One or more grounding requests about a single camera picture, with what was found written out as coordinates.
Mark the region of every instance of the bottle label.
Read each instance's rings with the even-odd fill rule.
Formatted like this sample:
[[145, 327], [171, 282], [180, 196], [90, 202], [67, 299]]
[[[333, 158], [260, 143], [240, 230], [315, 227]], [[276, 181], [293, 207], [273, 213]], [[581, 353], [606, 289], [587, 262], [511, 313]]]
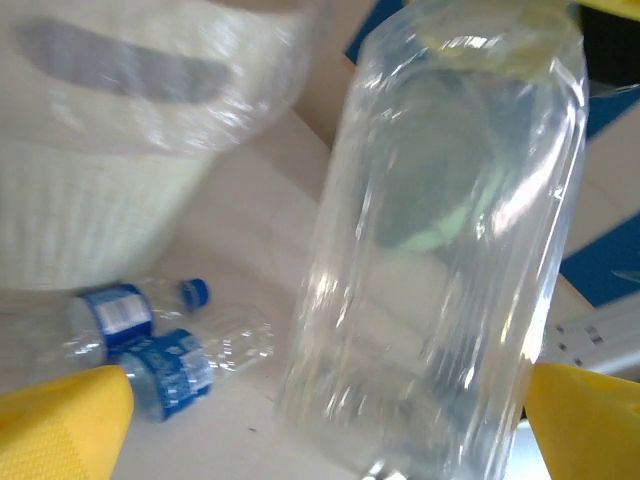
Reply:
[[133, 340], [151, 335], [153, 311], [135, 285], [116, 285], [80, 298], [93, 312], [109, 360], [117, 357]]
[[164, 420], [211, 391], [213, 370], [198, 339], [186, 330], [143, 339], [127, 352], [153, 375]]

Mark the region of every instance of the yellow object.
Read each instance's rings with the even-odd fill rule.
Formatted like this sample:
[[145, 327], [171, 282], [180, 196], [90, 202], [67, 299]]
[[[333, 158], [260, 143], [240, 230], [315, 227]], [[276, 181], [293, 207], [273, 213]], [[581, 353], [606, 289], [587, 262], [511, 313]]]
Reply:
[[553, 480], [640, 478], [640, 384], [536, 365], [525, 409]]
[[101, 367], [0, 397], [0, 479], [106, 480], [131, 415], [120, 367]]
[[[516, 25], [518, 29], [527, 32], [528, 39], [523, 36], [524, 40], [511, 43], [508, 48], [505, 48], [504, 41], [500, 41], [498, 47], [487, 48], [487, 39], [482, 36], [451, 38], [451, 28], [445, 20], [445, 28], [440, 29], [428, 16], [427, 21], [418, 16], [414, 29], [422, 45], [431, 52], [437, 52], [432, 61], [434, 64], [437, 61], [438, 66], [451, 70], [493, 73], [528, 83], [544, 83], [551, 75], [550, 62], [566, 53], [560, 46], [567, 38], [571, 38], [569, 33], [574, 28], [573, 20], [567, 15], [567, 4], [563, 1], [537, 0], [529, 3], [516, 2], [513, 3], [513, 8], [506, 8], [511, 3], [479, 2], [477, 10], [469, 7], [465, 12], [467, 15], [492, 15], [489, 18], [493, 18], [496, 29]], [[574, 36], [577, 43], [580, 37], [577, 33]], [[561, 60], [563, 64], [571, 65], [579, 63], [581, 58]]]
[[640, 21], [640, 0], [577, 0], [576, 3], [618, 17]]

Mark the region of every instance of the white surface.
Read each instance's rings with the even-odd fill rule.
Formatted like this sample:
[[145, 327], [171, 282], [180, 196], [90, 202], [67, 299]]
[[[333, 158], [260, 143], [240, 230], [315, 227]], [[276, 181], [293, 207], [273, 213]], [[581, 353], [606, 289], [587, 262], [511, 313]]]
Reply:
[[[565, 256], [575, 253], [640, 210], [638, 157], [640, 105], [631, 108], [587, 145], [580, 194]], [[593, 311], [564, 278], [558, 280], [549, 312], [562, 324]]]
[[289, 114], [216, 166], [157, 272], [204, 278], [217, 306], [257, 305], [273, 321], [276, 355], [165, 424], [134, 422], [114, 479], [352, 478], [283, 437], [273, 415], [327, 165], [326, 146]]

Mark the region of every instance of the plastic bottle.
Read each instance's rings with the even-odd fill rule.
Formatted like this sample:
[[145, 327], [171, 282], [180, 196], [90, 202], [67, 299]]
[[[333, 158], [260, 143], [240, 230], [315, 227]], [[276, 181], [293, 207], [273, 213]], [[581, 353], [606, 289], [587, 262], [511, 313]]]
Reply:
[[584, 163], [559, 3], [414, 1], [360, 50], [278, 401], [354, 476], [501, 478]]
[[141, 278], [75, 297], [24, 297], [26, 306], [12, 319], [12, 375], [19, 378], [7, 385], [40, 383], [112, 361], [140, 336], [184, 326], [208, 302], [200, 279]]
[[134, 391], [136, 416], [163, 422], [213, 386], [273, 354], [271, 326], [255, 307], [228, 307], [189, 331], [132, 345], [119, 360]]

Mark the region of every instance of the blue bottle cap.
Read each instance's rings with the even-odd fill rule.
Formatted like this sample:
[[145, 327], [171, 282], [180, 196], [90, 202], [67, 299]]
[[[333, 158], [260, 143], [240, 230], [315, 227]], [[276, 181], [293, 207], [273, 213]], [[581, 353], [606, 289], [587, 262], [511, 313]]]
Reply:
[[200, 278], [192, 278], [180, 282], [180, 292], [182, 293], [182, 301], [190, 310], [197, 310], [209, 303], [209, 287]]

